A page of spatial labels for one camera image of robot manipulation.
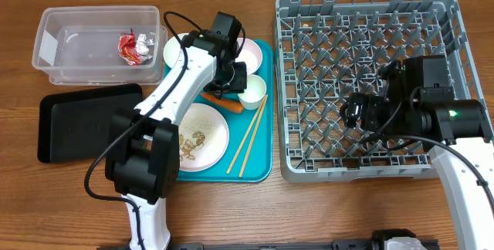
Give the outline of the white paper cup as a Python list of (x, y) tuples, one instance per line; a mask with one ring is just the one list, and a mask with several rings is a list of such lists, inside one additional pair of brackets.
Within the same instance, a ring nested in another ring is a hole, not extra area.
[(255, 74), (247, 76), (247, 87), (238, 95), (240, 103), (247, 110), (255, 110), (266, 95), (267, 86), (263, 78)]

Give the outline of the pink shallow bowl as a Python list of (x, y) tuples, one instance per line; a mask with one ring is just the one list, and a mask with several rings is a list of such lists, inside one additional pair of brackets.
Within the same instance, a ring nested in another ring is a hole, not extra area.
[(243, 47), (235, 61), (237, 63), (244, 62), (246, 64), (247, 74), (254, 74), (262, 65), (262, 50), (259, 45), (251, 39), (238, 38), (237, 42), (239, 45), (243, 45)]

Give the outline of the white small bowl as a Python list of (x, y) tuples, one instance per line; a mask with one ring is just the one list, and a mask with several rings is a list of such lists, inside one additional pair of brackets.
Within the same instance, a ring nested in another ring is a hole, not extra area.
[(174, 64), (178, 61), (178, 57), (181, 54), (181, 46), (178, 40), (172, 36), (163, 48), (163, 58), (165, 64), (172, 68)]

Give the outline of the red snack wrapper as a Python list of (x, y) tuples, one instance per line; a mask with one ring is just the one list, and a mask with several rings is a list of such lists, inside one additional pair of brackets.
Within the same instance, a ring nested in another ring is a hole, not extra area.
[(129, 66), (139, 66), (152, 58), (150, 47), (154, 46), (154, 40), (146, 34), (135, 35), (133, 29), (130, 33), (122, 32), (119, 37), (118, 52)]

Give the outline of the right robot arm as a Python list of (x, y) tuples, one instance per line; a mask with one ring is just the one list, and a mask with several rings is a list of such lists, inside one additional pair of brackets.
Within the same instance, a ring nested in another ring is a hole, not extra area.
[(421, 143), (446, 193), (460, 249), (493, 247), (493, 131), (478, 100), (458, 100), (444, 56), (419, 56), (381, 68), (383, 96), (352, 93), (340, 108), (346, 127), (371, 132), (361, 143)]

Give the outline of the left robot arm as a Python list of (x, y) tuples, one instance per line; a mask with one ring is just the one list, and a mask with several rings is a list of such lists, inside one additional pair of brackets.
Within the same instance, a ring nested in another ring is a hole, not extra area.
[(178, 126), (201, 91), (219, 99), (247, 87), (241, 22), (218, 12), (210, 29), (195, 28), (178, 43), (179, 58), (160, 86), (133, 110), (116, 112), (109, 146), (101, 157), (105, 177), (126, 204), (131, 239), (128, 249), (168, 249), (165, 198), (177, 180)]

